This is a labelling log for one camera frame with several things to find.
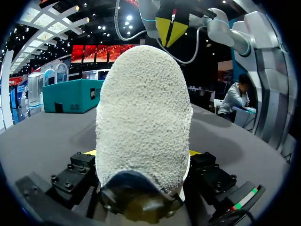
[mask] white display kiosk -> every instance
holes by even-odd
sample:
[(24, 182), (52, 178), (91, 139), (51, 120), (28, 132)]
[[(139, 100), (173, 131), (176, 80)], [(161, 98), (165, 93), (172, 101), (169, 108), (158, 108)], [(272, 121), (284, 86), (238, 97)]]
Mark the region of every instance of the white display kiosk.
[(43, 104), (42, 87), (67, 81), (69, 74), (68, 66), (61, 61), (50, 62), (41, 67), (40, 72), (28, 75), (28, 101), (29, 107)]

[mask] red display screen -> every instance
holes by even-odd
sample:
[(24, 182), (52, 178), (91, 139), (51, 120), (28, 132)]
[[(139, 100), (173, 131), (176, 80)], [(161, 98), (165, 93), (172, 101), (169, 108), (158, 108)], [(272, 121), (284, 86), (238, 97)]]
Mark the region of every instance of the red display screen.
[(109, 52), (110, 52), (110, 62), (115, 62), (117, 58), (120, 56), (121, 53), (124, 53), (128, 49), (134, 47), (135, 45), (114, 45), (110, 46)]
[(84, 52), (84, 63), (93, 63), (96, 46), (86, 46)]
[(99, 45), (97, 48), (96, 62), (107, 62), (109, 46)]
[(71, 63), (81, 63), (83, 51), (84, 51), (83, 45), (73, 46), (72, 55), (71, 55)]

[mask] white chair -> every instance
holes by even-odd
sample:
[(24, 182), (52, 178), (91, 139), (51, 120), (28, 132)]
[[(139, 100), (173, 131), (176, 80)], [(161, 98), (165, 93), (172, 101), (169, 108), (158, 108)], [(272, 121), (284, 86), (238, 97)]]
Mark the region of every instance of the white chair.
[(222, 100), (214, 99), (213, 104), (214, 104), (214, 112), (216, 114), (216, 108), (222, 105)]

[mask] yellow part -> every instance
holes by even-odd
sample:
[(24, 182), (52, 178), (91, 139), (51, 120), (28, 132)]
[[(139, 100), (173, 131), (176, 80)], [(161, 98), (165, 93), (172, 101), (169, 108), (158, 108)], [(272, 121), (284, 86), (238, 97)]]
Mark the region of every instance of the yellow part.
[[(96, 150), (92, 150), (92, 151), (89, 151), (89, 152), (86, 152), (86, 153), (83, 153), (83, 154), (96, 155)], [(190, 154), (190, 156), (194, 156), (196, 154), (201, 154), (201, 153), (189, 150), (189, 154)]]
[(195, 151), (192, 151), (192, 150), (189, 150), (189, 154), (190, 156), (194, 156), (196, 154), (201, 154), (200, 152), (195, 152)]
[(174, 22), (173, 29), (167, 44), (167, 47), (170, 47), (175, 41), (178, 40), (187, 30), (188, 25), (181, 24), (179, 22)]
[(161, 17), (156, 17), (156, 28), (159, 32), (159, 36), (161, 38), (162, 45), (166, 45), (166, 38), (167, 38), (167, 33), (168, 29), (170, 26), (171, 20), (161, 18)]
[(83, 154), (90, 154), (90, 155), (96, 155), (96, 150), (92, 150)]

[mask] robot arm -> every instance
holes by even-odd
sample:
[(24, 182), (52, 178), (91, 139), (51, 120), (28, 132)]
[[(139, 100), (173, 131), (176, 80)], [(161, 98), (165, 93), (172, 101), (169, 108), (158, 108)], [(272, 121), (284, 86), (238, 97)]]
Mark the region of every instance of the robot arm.
[(160, 37), (164, 47), (170, 47), (188, 27), (207, 27), (212, 41), (229, 46), (244, 57), (251, 51), (248, 40), (230, 29), (227, 15), (220, 9), (203, 10), (196, 3), (184, 1), (165, 0), (160, 4), (156, 0), (139, 0), (139, 10), (148, 36)]

